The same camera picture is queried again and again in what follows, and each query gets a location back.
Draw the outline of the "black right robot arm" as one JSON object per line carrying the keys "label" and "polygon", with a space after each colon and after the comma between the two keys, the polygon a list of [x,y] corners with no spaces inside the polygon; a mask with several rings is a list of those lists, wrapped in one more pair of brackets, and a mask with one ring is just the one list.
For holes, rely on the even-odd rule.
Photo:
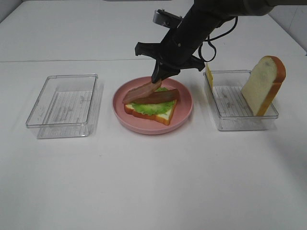
{"label": "black right robot arm", "polygon": [[155,59],[153,83],[178,75],[182,69],[203,70],[205,60],[193,56],[211,32],[238,16],[263,16],[274,8],[270,0],[196,0],[185,17],[165,12],[162,24],[169,28],[160,43],[141,43],[136,55]]}

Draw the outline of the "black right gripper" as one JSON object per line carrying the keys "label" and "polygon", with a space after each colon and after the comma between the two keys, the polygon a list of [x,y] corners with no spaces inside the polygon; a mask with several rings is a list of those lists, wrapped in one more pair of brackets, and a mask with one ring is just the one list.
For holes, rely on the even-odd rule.
{"label": "black right gripper", "polygon": [[179,26],[170,29],[160,43],[141,43],[135,47],[135,55],[155,59],[152,83],[176,76],[182,69],[204,69],[204,61],[193,55],[204,41],[204,27]]}

